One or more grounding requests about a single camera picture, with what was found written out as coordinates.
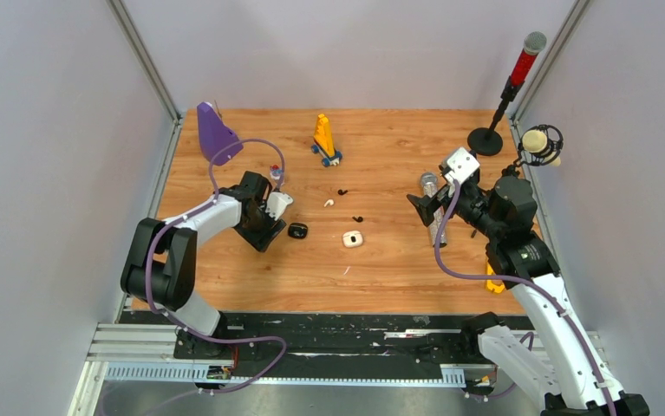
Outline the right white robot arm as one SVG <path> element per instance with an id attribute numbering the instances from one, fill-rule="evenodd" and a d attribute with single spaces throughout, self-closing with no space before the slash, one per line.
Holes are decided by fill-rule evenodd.
<path id="1" fill-rule="evenodd" d="M 441 212 L 444 221 L 457 216 L 487 237 L 486 256 L 496 279 L 526 312 L 550 362 L 517 342 L 493 313 L 469 320 L 459 339 L 465 358 L 498 365 L 543 415 L 650 413 L 643 396 L 624 390 L 589 341 L 555 257 L 533 230 L 538 205 L 528 180 L 504 175 L 486 191 L 471 175 L 433 196 L 409 194 L 407 200 L 424 225 Z"/>

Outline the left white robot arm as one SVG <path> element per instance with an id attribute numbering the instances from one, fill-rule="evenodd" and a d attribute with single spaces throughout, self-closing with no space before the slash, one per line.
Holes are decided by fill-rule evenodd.
<path id="1" fill-rule="evenodd" d="M 195 289 L 199 248 L 233 229 L 264 252 L 284 229 L 282 216 L 292 203 L 291 195 L 263 175 L 245 172 L 239 184 L 219 189 L 190 211 L 165 220 L 142 219 L 121 274 L 122 291 L 198 333 L 197 347 L 206 356 L 223 356 L 231 338 L 219 327 L 223 315 Z"/>

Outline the black earbud charging case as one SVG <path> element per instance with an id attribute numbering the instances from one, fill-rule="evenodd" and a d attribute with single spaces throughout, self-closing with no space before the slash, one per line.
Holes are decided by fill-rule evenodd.
<path id="1" fill-rule="evenodd" d="M 288 227 L 288 236 L 295 239 L 305 239 L 308 236 L 309 227 L 302 223 L 291 223 Z"/>

